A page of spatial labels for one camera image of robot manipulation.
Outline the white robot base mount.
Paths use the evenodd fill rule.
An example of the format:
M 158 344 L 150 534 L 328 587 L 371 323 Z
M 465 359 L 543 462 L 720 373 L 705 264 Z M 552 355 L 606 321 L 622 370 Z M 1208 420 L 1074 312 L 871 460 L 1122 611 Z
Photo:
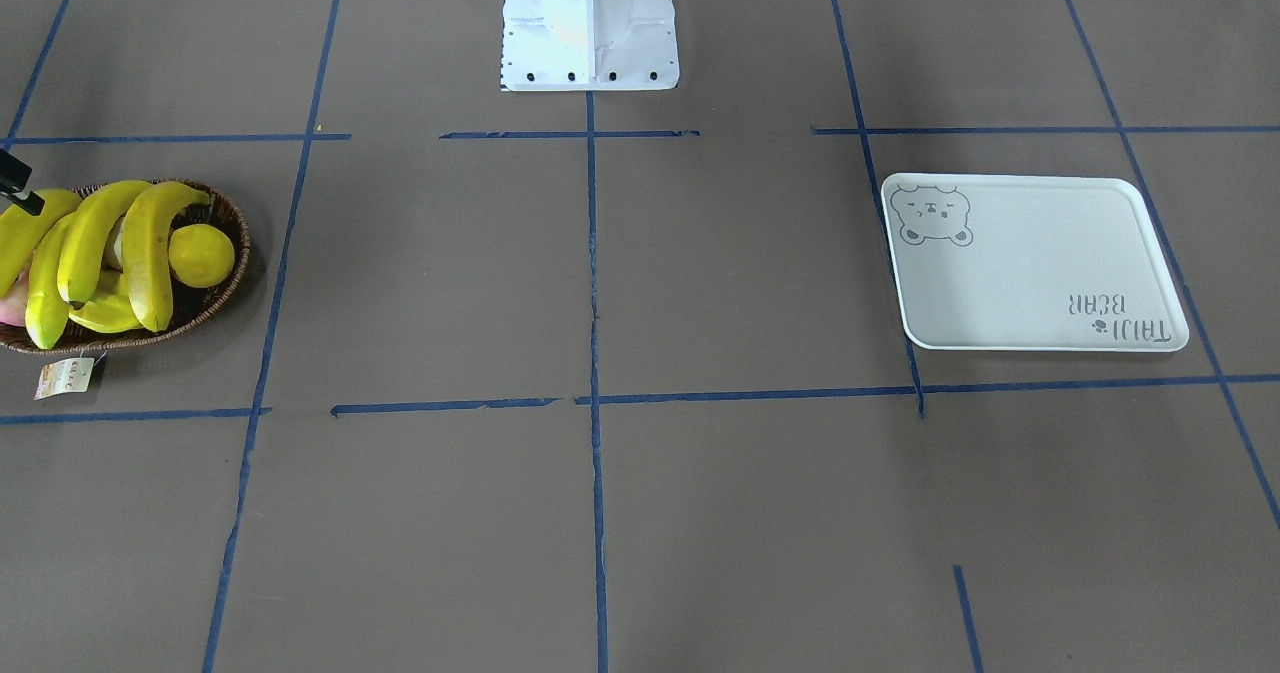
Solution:
M 503 0 L 502 18 L 502 90 L 677 88 L 675 0 Z

